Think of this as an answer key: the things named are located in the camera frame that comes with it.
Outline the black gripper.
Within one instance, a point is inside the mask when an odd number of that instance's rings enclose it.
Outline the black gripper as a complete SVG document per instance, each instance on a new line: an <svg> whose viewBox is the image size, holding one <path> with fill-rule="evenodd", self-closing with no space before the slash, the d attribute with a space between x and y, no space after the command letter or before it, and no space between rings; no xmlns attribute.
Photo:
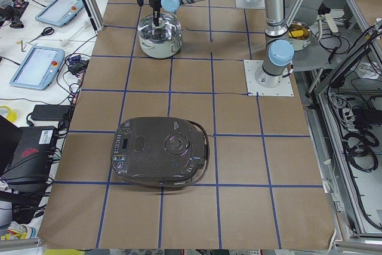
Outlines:
<svg viewBox="0 0 382 255"><path fill-rule="evenodd" d="M142 7L145 0L137 0L139 7ZM153 9L153 24L159 26L160 21L160 9L161 9L161 0L148 0L150 7Z"/></svg>

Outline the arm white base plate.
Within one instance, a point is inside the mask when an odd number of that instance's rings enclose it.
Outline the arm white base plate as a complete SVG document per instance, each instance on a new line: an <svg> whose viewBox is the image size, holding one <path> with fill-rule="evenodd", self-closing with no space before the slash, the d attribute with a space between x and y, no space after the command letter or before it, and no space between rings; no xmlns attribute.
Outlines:
<svg viewBox="0 0 382 255"><path fill-rule="evenodd" d="M262 60L244 60L244 72L249 96L294 96L287 68L282 75L270 76L263 70Z"/></svg>
<svg viewBox="0 0 382 255"><path fill-rule="evenodd" d="M236 8L264 10L264 0L235 0Z"/></svg>

